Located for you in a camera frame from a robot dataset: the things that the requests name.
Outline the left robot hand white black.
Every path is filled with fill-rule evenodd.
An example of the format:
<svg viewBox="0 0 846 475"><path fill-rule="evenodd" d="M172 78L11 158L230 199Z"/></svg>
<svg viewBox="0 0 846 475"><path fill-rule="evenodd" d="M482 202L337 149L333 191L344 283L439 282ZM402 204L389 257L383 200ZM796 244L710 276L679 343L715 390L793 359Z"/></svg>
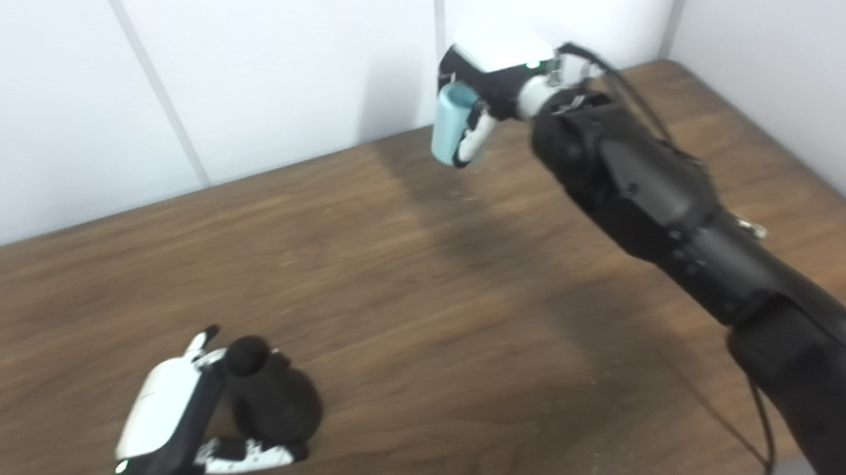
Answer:
<svg viewBox="0 0 846 475"><path fill-rule="evenodd" d="M114 475L241 475L309 457L306 442L275 442L257 431L206 439L229 386L227 349L206 349L219 330L209 325L182 354L150 370L117 441Z"/></svg>

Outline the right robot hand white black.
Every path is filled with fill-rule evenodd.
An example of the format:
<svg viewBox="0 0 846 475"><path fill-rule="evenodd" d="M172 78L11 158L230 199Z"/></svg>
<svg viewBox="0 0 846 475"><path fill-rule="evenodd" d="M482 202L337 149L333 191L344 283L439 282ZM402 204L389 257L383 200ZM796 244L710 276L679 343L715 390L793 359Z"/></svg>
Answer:
<svg viewBox="0 0 846 475"><path fill-rule="evenodd" d="M430 151L448 167L472 165L498 124L533 120L562 89L555 49L529 27L463 27L438 68Z"/></svg>

